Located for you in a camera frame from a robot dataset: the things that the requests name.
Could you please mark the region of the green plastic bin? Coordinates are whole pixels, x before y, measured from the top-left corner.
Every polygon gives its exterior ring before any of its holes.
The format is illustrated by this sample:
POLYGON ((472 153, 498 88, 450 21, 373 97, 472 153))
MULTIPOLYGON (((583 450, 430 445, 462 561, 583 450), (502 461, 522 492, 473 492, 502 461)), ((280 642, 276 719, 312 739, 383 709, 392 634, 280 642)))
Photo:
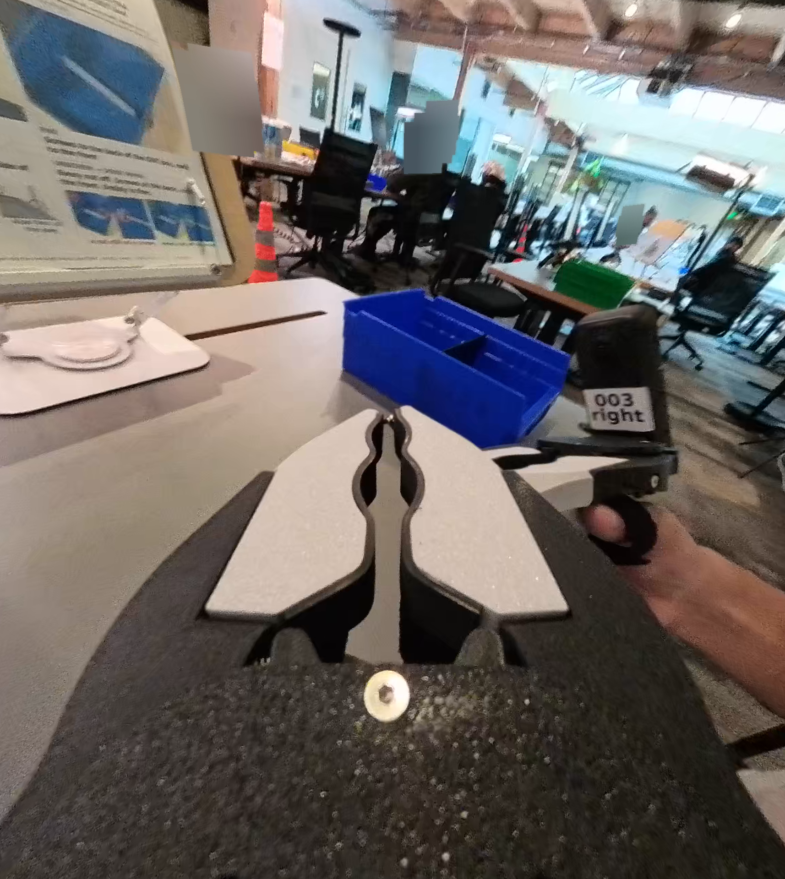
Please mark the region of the green plastic bin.
POLYGON ((564 262, 554 275, 554 287, 584 305, 617 309, 635 284, 631 276, 581 258, 564 262))

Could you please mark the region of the studio light panel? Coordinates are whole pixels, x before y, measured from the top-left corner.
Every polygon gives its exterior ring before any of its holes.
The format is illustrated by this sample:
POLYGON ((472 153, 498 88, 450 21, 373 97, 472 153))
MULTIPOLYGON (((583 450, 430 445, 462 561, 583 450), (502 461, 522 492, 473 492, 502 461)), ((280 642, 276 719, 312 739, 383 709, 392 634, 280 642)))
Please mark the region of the studio light panel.
POLYGON ((736 163, 698 154, 684 170, 684 179, 709 192, 724 194, 750 189, 755 173, 736 163))

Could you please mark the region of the black floor lamp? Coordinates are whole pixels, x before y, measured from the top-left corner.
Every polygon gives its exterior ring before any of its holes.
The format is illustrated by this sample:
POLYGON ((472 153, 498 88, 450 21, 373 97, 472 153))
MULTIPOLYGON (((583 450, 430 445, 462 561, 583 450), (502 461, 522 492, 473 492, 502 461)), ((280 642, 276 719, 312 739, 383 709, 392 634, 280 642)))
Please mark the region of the black floor lamp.
POLYGON ((352 26, 349 23, 346 23, 341 20, 338 20, 338 19, 335 19, 332 17, 328 17, 328 16, 323 17, 322 24, 323 24, 324 28, 327 28, 329 31, 334 33, 337 38, 335 67, 334 67, 334 76, 333 76, 332 107, 331 107, 330 122, 329 122, 329 126, 328 126, 330 130, 334 131, 336 129, 336 122, 337 122, 339 103, 340 103, 344 43, 347 39, 361 38, 362 32, 358 28, 352 26))

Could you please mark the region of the black office chair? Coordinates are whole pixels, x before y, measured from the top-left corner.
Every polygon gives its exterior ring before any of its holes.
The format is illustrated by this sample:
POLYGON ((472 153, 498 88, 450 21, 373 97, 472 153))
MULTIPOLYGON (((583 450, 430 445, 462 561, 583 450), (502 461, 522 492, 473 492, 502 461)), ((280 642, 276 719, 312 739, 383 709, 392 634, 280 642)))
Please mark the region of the black office chair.
POLYGON ((519 316, 524 298, 483 275, 494 260, 490 240, 505 206, 504 188, 496 178, 458 186, 442 261, 430 282, 432 296, 441 296, 491 319, 519 316))
POLYGON ((311 239, 285 277, 303 267, 320 267, 335 283, 353 292, 373 289, 370 276, 343 255, 345 240, 360 223, 362 201, 376 146, 341 135, 328 128, 321 140, 311 174, 301 185, 298 200, 289 211, 294 228, 311 239))

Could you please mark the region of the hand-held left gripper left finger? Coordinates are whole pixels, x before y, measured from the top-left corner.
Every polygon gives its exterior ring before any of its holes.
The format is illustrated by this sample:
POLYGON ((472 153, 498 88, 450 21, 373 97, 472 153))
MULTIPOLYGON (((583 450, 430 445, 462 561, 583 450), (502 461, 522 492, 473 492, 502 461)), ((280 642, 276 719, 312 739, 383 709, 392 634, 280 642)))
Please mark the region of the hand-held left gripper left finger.
POLYGON ((375 597, 376 463, 382 414, 356 413, 274 471, 205 606, 213 620, 300 629, 343 661, 375 597))

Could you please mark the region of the person's right forearm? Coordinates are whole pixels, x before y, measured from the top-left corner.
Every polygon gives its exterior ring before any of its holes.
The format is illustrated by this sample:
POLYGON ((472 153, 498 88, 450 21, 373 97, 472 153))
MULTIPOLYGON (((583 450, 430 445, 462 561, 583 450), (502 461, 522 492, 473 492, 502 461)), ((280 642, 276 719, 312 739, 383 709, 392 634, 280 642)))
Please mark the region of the person's right forearm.
POLYGON ((701 549, 669 632, 785 720, 785 592, 701 549))

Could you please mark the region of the orange traffic cone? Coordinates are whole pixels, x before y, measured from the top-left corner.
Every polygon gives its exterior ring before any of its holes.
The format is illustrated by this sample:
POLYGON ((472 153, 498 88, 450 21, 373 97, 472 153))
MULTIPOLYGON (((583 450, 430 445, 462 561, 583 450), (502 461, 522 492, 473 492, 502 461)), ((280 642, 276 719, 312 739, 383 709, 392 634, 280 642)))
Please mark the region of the orange traffic cone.
POLYGON ((261 201, 255 229, 255 263, 247 280, 249 284, 279 280, 274 219, 272 203, 261 201))

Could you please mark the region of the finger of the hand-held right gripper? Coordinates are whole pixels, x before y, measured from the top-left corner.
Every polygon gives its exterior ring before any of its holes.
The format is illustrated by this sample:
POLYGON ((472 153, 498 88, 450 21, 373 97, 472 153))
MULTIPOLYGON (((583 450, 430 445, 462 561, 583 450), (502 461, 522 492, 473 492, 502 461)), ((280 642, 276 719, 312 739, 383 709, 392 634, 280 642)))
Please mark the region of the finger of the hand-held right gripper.
POLYGON ((622 493, 612 477, 605 487, 603 474, 628 468, 632 458, 621 453, 595 454, 585 449, 532 448, 504 445, 487 449, 487 459, 502 473, 503 487, 519 502, 540 499, 562 514, 603 502, 622 493))

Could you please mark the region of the person's right hand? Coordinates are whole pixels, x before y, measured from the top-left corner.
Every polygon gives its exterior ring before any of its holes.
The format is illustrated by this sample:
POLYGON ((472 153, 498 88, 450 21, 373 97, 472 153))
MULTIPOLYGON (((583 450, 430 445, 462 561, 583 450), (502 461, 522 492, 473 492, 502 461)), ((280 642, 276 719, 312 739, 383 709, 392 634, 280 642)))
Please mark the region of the person's right hand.
MULTIPOLYGON (((692 579, 701 562, 702 549, 684 526, 662 507, 643 505, 655 526, 655 544, 644 556, 645 563, 618 566, 618 573, 643 599, 652 615, 672 630, 682 594, 692 590, 692 579)), ((606 505, 593 505, 580 511, 586 533, 605 543, 629 544, 621 515, 606 505)))

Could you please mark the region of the wooden table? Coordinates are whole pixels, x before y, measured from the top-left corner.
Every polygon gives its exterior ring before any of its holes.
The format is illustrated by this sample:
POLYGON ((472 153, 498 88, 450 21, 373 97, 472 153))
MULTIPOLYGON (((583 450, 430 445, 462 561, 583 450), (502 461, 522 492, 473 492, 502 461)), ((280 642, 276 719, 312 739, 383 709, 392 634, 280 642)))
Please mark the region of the wooden table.
POLYGON ((550 273, 540 268, 536 260, 496 263, 487 268, 486 273, 525 297, 526 305, 516 322, 516 329, 551 346, 565 324, 578 324, 586 315, 610 308, 581 302, 558 292, 550 273))

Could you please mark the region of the ceiling-mounted device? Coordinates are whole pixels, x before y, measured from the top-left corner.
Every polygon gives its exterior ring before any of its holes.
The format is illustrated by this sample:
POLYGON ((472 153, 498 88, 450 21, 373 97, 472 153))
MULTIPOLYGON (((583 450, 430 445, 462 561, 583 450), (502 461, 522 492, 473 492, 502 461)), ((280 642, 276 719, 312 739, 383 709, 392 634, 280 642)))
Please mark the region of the ceiling-mounted device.
POLYGON ((665 58, 655 64, 641 81, 640 94, 659 100, 669 99, 689 81, 693 70, 694 62, 687 56, 677 54, 665 58))

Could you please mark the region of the blue plastic parts bin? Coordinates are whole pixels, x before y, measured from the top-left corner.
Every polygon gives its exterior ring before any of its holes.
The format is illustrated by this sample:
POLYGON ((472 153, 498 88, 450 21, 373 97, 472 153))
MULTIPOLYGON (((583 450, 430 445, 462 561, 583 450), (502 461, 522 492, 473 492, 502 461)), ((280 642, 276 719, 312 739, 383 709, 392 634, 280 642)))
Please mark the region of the blue plastic parts bin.
POLYGON ((479 447, 526 437, 557 400, 570 356, 420 289, 343 306, 343 370, 479 447))

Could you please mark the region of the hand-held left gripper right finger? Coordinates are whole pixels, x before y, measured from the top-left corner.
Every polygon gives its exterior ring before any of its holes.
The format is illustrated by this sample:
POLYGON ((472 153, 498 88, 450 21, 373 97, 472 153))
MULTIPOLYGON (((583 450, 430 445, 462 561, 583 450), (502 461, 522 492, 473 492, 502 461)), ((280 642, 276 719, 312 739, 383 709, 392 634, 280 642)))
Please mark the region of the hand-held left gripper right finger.
POLYGON ((399 650, 452 663, 479 628, 557 621, 570 609, 485 450, 412 406, 395 413, 401 491, 399 650))

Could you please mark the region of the dark wooden desk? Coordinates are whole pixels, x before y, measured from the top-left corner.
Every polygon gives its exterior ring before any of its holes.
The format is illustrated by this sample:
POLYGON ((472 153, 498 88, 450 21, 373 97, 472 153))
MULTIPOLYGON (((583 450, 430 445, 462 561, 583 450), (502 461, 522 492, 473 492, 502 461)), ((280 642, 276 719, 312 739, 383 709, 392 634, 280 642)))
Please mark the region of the dark wooden desk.
POLYGON ((299 162, 282 158, 234 157, 233 166, 240 183, 241 194, 246 201, 257 204, 263 192, 258 180, 278 180, 284 187, 283 206, 299 203, 302 181, 310 177, 315 162, 299 162))

